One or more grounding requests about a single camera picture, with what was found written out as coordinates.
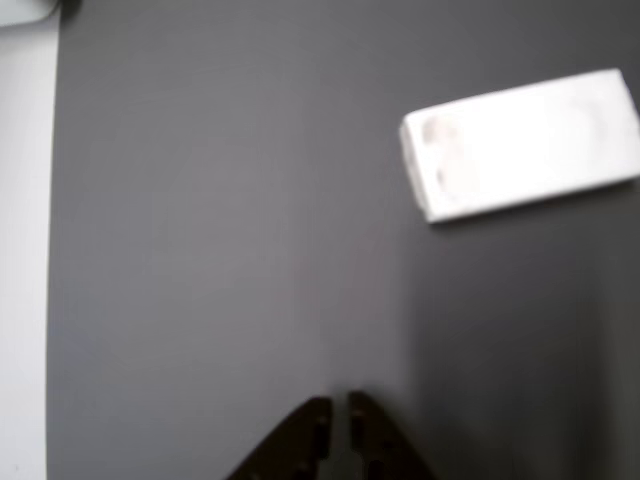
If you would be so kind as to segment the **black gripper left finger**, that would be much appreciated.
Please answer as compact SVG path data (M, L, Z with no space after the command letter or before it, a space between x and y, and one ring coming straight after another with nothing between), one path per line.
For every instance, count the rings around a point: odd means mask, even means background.
M291 411L228 476L232 480L316 479L329 457L333 401L312 397Z

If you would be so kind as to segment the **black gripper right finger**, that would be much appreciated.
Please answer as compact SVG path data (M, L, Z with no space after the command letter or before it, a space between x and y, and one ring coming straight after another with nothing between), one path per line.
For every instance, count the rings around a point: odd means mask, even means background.
M370 395L348 395L351 449L364 479L434 480L436 476L382 406Z

